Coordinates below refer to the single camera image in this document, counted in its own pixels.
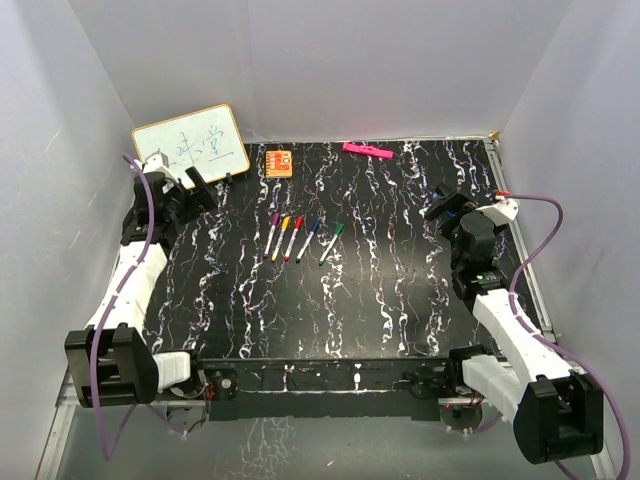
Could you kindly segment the white pen yellow end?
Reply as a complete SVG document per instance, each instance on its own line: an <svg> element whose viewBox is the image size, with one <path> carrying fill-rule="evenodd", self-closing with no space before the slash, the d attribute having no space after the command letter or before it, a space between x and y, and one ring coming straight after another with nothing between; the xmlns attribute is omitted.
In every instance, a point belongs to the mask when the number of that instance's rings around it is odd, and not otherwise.
<svg viewBox="0 0 640 480"><path fill-rule="evenodd" d="M282 247L282 244L283 244L283 241L284 241L285 233L286 233L286 231L288 229L288 227L287 227L286 230L282 230L281 226L280 226L280 231L279 231L279 235L278 235L274 250L273 250L272 255L271 255L271 261L273 263L275 263L277 258L278 258L279 252L281 250L281 247Z"/></svg>

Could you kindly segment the white pen blue end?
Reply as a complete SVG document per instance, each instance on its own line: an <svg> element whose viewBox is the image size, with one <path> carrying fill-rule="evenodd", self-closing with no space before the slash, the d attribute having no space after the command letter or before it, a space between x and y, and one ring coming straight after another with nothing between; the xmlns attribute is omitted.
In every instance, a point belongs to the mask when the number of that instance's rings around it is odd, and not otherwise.
<svg viewBox="0 0 640 480"><path fill-rule="evenodd" d="M305 252L306 252L306 251L307 251L307 249L309 248L309 245L310 245L310 243L311 243L311 241L312 241L312 239L314 238L314 236L315 236L315 234L316 234L316 233L312 233L312 232L311 232L311 229L310 229L310 231L309 231L309 233L308 233L307 237L305 238L305 241L304 241L304 243L303 243L303 245L302 245L302 247L301 247L300 251L298 252L298 255L296 256L296 259L295 259L296 264L298 264L298 263L300 263L300 262L301 262L301 260L302 260L302 258L303 258L303 256L304 256Z"/></svg>

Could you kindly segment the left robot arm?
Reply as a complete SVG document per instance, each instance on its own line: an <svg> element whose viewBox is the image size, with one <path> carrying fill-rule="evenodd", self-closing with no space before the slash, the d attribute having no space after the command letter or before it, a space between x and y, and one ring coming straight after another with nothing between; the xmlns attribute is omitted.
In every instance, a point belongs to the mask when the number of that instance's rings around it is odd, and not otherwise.
<svg viewBox="0 0 640 480"><path fill-rule="evenodd" d="M168 263L178 228L215 206L200 172L186 170L186 187L162 171L134 180L134 201L122 224L118 264L107 292L86 326L67 334L64 350L81 406L149 404L174 388L194 399L207 376L190 350L152 353L143 338L151 295Z"/></svg>

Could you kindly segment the white pen purple end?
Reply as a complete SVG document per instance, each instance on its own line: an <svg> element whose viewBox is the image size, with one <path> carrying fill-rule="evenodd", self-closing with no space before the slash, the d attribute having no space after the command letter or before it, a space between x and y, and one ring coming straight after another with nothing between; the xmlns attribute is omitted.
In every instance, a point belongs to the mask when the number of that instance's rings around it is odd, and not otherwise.
<svg viewBox="0 0 640 480"><path fill-rule="evenodd" d="M278 224L276 226L272 225L272 219L271 219L270 230L269 230L269 233L268 233L268 236L267 236L267 243L266 243L265 249L263 251L263 258L264 259L266 259L268 257L268 255L269 255L271 244L273 242L273 238L274 238L275 231L276 231L276 228L277 228Z"/></svg>

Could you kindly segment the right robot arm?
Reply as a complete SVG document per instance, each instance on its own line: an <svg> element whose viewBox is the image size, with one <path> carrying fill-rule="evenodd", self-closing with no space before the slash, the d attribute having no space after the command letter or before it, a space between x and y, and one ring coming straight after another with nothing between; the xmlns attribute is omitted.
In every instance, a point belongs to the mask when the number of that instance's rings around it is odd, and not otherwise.
<svg viewBox="0 0 640 480"><path fill-rule="evenodd" d="M476 391L489 400L512 425L532 464L595 455L604 445L602 389L545 345L495 261L498 236L518 211L518 203L503 192L493 204L480 206L444 184L435 190L425 217L439 221L438 232L450 243L456 296L509 363L503 367L483 347L453 350L446 385L457 396Z"/></svg>

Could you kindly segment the white pen green end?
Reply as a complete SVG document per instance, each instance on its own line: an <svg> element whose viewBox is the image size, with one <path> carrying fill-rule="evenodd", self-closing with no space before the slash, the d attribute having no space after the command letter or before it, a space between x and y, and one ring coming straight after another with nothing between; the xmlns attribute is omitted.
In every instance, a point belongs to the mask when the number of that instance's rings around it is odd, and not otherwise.
<svg viewBox="0 0 640 480"><path fill-rule="evenodd" d="M329 254L331 253L332 249L334 248L337 240L339 239L340 235L334 235L332 236L331 240L329 241L328 245L326 246L324 252L322 253L320 259L319 259L319 266L323 266L327 260L327 257L329 256Z"/></svg>

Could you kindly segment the white pen red end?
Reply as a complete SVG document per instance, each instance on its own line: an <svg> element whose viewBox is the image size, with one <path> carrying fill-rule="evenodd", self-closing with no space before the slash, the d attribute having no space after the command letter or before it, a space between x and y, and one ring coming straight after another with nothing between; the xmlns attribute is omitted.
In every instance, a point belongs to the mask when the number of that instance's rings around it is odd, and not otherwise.
<svg viewBox="0 0 640 480"><path fill-rule="evenodd" d="M296 241L296 238L297 238L298 232L299 232L299 230L300 230L300 228L301 228L301 227L300 227L299 229L296 229L296 228L295 228L295 223L294 223L294 226L293 226L293 231L292 231L292 233L291 233L291 237L290 237L290 239L289 239L289 242L288 242L287 248L286 248L285 253L284 253L284 261L285 261L285 262L288 262L288 261L289 261L289 259L290 259L290 257L291 257L291 254L292 254L292 251L293 251L293 247L294 247L294 244L295 244L295 241Z"/></svg>

